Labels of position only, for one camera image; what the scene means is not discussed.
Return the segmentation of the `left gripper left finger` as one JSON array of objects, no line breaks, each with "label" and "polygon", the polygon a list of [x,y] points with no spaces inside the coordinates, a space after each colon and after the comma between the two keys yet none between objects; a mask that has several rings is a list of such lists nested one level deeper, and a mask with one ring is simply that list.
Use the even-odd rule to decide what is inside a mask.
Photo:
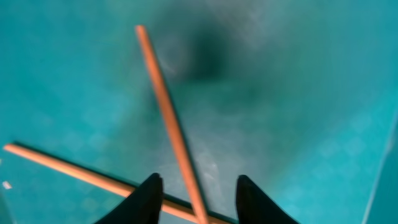
[{"label": "left gripper left finger", "polygon": [[153,173],[95,224],[158,224],[163,198],[163,179]]}]

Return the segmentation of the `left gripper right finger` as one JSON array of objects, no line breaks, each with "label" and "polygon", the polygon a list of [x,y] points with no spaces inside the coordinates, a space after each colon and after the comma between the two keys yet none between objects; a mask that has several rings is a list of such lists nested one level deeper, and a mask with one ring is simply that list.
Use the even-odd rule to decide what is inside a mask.
[{"label": "left gripper right finger", "polygon": [[298,224],[246,175],[237,179],[235,198],[239,224]]}]

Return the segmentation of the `wooden chopstick with markings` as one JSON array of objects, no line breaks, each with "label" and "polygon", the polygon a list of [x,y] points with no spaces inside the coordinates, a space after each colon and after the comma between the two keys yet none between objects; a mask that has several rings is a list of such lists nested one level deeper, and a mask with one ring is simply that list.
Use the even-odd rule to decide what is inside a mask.
[{"label": "wooden chopstick with markings", "polygon": [[[122,197],[127,197],[136,189],[130,184],[125,184],[103,174],[98,174],[84,167],[79,167],[71,162],[63,161],[26,147],[6,144],[4,150]],[[163,201],[162,211],[193,223],[199,222],[191,208],[179,205],[167,199]]]}]

